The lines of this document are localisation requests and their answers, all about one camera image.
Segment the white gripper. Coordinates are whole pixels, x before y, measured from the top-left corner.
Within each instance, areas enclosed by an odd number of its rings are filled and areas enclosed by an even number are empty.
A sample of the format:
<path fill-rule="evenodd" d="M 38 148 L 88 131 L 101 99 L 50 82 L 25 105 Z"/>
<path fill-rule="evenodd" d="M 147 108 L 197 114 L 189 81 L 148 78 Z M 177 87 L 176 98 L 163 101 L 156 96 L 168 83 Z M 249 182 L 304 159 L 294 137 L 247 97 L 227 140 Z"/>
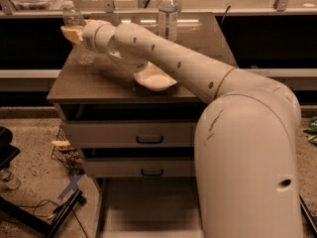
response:
<path fill-rule="evenodd" d="M 62 34 L 76 45 L 84 45 L 95 53 L 104 53 L 111 39 L 111 24 L 101 20 L 85 19 L 86 26 L 61 26 Z"/>

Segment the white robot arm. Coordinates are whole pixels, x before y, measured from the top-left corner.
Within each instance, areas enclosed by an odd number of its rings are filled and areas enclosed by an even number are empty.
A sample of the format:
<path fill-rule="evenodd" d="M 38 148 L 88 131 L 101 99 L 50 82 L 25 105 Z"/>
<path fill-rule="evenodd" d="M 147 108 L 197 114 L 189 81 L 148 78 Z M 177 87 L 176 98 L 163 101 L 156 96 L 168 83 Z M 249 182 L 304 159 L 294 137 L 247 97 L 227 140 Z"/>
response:
<path fill-rule="evenodd" d="M 295 150 L 301 109 L 287 86 L 135 23 L 89 20 L 61 30 L 131 71 L 153 63 L 206 103 L 194 136 L 204 238 L 303 238 Z"/>

